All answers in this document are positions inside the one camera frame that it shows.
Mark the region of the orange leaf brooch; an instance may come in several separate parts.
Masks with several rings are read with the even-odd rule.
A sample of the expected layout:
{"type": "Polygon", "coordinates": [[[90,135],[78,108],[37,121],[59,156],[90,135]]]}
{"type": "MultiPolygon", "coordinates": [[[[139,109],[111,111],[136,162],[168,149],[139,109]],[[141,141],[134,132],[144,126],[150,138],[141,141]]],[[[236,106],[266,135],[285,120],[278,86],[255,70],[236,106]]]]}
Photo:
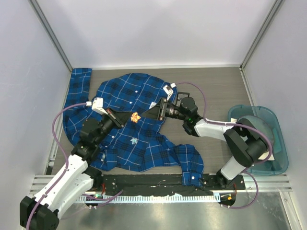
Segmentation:
{"type": "Polygon", "coordinates": [[[137,112],[133,113],[130,117],[131,121],[134,123],[138,123],[138,121],[141,119],[139,114],[137,112]]]}

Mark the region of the blue plaid shirt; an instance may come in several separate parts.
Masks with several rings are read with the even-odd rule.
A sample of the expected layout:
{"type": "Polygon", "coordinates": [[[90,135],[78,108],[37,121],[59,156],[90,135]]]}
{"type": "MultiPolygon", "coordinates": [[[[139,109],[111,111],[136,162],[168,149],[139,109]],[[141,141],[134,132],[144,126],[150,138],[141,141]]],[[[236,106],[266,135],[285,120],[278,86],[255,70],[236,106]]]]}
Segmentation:
{"type": "MultiPolygon", "coordinates": [[[[80,139],[81,128],[88,118],[101,119],[101,115],[85,106],[89,101],[92,70],[74,69],[63,113],[64,132],[73,145],[80,139]]],[[[96,91],[103,98],[103,106],[119,112],[145,112],[161,98],[166,97],[166,82],[146,73],[128,73],[106,80],[96,91]]],[[[121,129],[113,129],[99,144],[100,152],[92,166],[103,171],[113,168],[144,172],[159,166],[180,166],[182,183],[201,185],[204,163],[193,145],[175,145],[160,133],[163,121],[141,118],[128,121],[121,129]]]]}

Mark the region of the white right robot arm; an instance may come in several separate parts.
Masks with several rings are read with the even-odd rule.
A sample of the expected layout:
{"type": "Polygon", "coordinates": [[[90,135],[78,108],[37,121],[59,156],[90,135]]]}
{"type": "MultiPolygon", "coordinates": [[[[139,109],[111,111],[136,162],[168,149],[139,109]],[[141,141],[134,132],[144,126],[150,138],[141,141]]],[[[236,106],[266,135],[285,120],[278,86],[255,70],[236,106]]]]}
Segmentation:
{"type": "Polygon", "coordinates": [[[216,182],[222,189],[233,185],[234,179],[244,170],[268,153],[272,155],[272,142],[258,130],[247,118],[236,122],[221,122],[202,118],[192,97],[182,98],[179,105],[165,98],[142,113],[143,117],[163,120],[166,117],[183,121],[183,128],[188,135],[210,137],[225,141],[232,153],[231,159],[217,172],[216,182]]]}

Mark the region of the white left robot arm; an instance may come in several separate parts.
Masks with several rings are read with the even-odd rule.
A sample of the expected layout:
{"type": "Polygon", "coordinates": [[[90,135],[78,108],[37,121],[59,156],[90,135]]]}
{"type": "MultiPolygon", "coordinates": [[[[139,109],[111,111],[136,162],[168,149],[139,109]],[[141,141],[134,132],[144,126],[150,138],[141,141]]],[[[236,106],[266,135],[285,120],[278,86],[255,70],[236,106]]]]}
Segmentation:
{"type": "Polygon", "coordinates": [[[55,230],[70,206],[86,191],[97,191],[102,174],[91,166],[100,153],[99,144],[113,130],[123,128],[132,112],[99,109],[102,119],[88,118],[80,130],[80,140],[63,167],[34,197],[20,202],[20,225],[27,230],[55,230]]]}

